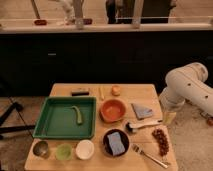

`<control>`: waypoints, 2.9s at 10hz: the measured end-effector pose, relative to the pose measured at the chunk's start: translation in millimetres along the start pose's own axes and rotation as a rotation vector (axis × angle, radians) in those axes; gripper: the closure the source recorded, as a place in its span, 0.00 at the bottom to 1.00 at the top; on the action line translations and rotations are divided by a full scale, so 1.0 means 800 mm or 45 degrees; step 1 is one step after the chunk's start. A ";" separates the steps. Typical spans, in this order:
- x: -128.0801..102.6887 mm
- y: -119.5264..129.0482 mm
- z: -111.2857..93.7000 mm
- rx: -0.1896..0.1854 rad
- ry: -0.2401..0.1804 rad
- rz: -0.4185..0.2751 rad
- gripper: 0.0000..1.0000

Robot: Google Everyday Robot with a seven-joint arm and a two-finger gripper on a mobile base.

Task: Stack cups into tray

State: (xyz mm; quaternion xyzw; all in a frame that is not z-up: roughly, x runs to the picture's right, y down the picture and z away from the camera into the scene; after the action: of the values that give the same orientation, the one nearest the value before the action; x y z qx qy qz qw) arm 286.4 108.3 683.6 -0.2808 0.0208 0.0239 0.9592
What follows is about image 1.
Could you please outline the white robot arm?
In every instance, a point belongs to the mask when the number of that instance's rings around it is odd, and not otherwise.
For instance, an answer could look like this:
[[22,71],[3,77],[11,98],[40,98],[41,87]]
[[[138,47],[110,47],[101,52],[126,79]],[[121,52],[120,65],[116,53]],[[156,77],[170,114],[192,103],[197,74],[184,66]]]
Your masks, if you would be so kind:
[[175,111],[189,100],[213,117],[213,88],[205,84],[207,78],[208,70],[199,62],[169,71],[166,87],[159,96],[161,105],[167,111]]

